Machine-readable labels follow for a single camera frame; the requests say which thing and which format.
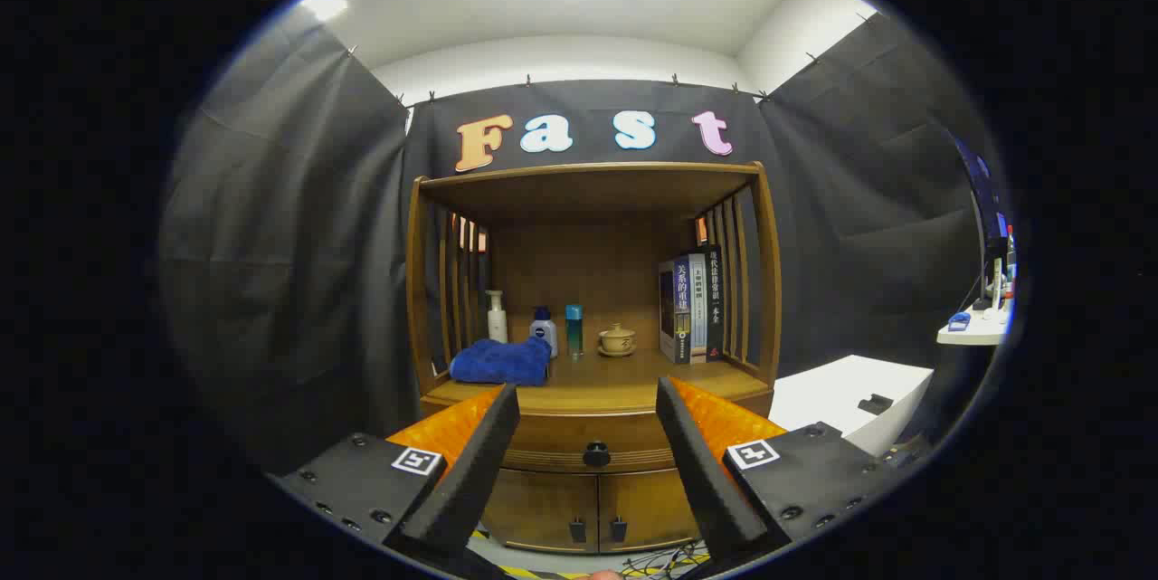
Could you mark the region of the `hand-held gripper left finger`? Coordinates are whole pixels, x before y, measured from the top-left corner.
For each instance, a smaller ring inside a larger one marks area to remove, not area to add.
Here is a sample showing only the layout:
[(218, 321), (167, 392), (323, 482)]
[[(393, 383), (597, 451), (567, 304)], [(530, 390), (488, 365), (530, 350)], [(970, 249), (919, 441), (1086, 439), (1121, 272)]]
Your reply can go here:
[(469, 539), (518, 420), (516, 387), (498, 386), (404, 433), (344, 436), (271, 480), (327, 524), (430, 575), (500, 577)]

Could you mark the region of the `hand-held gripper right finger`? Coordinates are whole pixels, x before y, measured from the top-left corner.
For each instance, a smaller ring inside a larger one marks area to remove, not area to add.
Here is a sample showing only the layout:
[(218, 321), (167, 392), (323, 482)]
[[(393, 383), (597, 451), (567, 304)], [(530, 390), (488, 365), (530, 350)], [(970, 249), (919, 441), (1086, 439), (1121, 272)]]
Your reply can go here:
[(787, 431), (682, 379), (660, 379), (655, 411), (708, 548), (697, 577), (736, 575), (827, 534), (900, 480), (834, 426)]

